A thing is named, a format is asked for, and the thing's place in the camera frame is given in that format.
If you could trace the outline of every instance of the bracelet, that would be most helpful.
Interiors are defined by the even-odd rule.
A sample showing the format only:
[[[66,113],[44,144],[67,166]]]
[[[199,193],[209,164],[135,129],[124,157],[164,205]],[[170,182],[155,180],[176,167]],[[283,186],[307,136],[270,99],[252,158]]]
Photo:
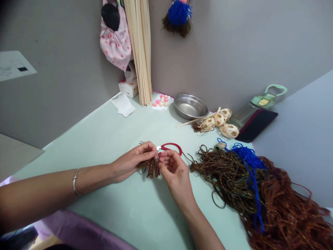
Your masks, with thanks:
[[[82,194],[80,194],[75,188],[75,180],[77,178],[77,173],[79,172],[80,169],[82,169],[82,168],[78,168],[78,170],[75,172],[75,175],[73,177],[73,191],[77,196],[82,196]]]

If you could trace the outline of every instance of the metal bowl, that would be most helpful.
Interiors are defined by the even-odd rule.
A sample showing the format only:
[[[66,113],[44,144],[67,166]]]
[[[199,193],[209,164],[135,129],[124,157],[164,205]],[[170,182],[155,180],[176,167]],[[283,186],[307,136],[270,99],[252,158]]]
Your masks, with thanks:
[[[199,98],[181,94],[174,99],[177,114],[186,120],[204,118],[209,115],[207,105]]]

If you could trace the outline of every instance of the gray wall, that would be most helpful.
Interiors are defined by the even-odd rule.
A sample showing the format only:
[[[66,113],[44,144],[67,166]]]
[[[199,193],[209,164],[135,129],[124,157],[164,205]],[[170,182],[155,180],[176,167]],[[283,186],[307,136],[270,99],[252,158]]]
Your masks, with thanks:
[[[253,141],[257,155],[285,169],[292,182],[333,207],[333,70],[275,106],[275,121]]]
[[[100,50],[101,0],[7,2],[0,51],[38,73],[0,82],[0,132],[42,148],[118,93],[123,73]]]
[[[154,90],[236,111],[269,84],[291,95],[333,68],[332,0],[191,0],[186,39],[162,30],[169,4],[149,0]]]
[[[43,150],[0,134],[0,182],[44,153]]]

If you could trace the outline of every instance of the purple cloth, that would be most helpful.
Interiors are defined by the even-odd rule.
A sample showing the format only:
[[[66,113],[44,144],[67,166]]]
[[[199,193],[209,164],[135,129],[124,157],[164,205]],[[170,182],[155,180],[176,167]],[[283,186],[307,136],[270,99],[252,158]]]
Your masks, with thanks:
[[[1,182],[0,186],[15,181],[17,179],[11,176]],[[135,249],[109,231],[69,210],[59,210],[35,222],[34,227],[42,240],[54,234],[74,249]]]

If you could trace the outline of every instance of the left hand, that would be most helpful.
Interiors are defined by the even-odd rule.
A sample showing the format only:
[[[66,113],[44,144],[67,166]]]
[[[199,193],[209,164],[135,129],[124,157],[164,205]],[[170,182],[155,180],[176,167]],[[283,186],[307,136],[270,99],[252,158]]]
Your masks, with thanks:
[[[128,151],[110,164],[112,169],[112,183],[119,183],[126,180],[138,170],[136,166],[140,162],[149,160],[153,157],[157,159],[157,155],[156,146],[151,142],[145,142]]]

